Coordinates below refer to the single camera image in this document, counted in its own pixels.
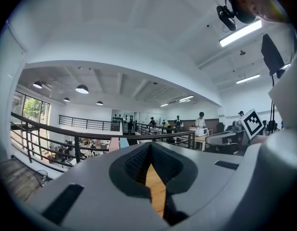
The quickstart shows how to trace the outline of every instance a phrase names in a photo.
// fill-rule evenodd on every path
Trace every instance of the black rubber pad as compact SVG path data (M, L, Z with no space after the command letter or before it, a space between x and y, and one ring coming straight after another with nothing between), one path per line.
M83 186L70 184L43 212L43 216L55 224L60 224L76 199L84 189Z
M217 161L215 162L215 165L220 166L220 167L225 167L233 170L237 170L239 164L233 164L233 163L228 163L225 161Z

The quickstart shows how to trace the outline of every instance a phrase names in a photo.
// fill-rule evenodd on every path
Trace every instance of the table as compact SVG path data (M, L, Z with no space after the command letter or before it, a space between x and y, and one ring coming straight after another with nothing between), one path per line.
M195 136L195 143L196 143L195 150L203 151L205 149L205 139L206 139L206 137L207 137L207 135Z

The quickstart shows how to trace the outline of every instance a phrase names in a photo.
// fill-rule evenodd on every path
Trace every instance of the office chair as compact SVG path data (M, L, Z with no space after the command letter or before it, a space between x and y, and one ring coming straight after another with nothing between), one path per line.
M222 133L222 132L224 132L224 124L222 123L222 122L219 122L218 124L217 124L217 133Z
M267 131L272 131L272 129L275 131L277 130L277 127L278 127L278 123L276 123L275 120L269 121L269 123L267 124Z
M225 131L226 131L226 132L227 132L227 131L232 131L232 127L233 127L232 125L228 126L227 129L226 129Z

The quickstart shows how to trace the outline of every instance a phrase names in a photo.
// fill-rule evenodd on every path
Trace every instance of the wooden floor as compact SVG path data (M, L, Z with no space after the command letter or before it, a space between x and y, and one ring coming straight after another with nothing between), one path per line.
M16 158L0 165L0 176L10 193L25 202L41 188L34 171ZM166 187L152 165L148 169L146 186L151 189L153 208L162 217Z
M16 158L0 165L0 177L10 194L25 202L41 188L34 171Z
M153 208L162 217L166 199L166 187L152 165L148 169L146 186L150 187L151 190Z

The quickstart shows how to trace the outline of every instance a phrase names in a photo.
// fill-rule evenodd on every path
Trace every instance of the window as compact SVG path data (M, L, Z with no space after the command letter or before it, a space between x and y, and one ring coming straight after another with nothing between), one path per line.
M23 113L23 105L25 101L25 95L19 92L15 92L12 104L12 112L22 115ZM11 117L11 121L16 124L21 124L21 121L15 117Z
M32 98L32 97L22 94L20 92L16 91L14 94L14 99L13 99L13 104L12 104L12 112L14 112L18 115L21 115L23 117L26 117L30 120L33 120L35 122L47 124L48 112L50 109L49 107L50 107L49 103ZM21 124L21 121L13 116L11 118L11 121L16 124ZM20 130L14 130L14 131L17 134L21 134ZM40 135L41 137L48 138L48 132L44 129L40 129L39 131L32 130L31 132L33 134ZM23 147L26 148L26 146L27 146L26 140L22 140L19 136L17 136L12 131L11 131L11 137L13 137L14 140L18 141L19 143L21 143L23 145ZM47 140L39 139L37 136L34 136L32 134L28 134L28 139L29 139L29 141L32 141L35 144L41 145L45 148L49 148L49 142ZM13 143L13 144L18 146L19 148L21 148L21 145L19 145L18 143ZM40 149L38 146L33 145L31 143L29 143L29 148L41 155L46 156L46 154L49 153L48 151L46 151L44 149ZM35 153L33 153L32 155L48 162L47 159L41 158L40 156L36 155Z
M41 105L42 101L26 96L23 108L23 117L39 122Z

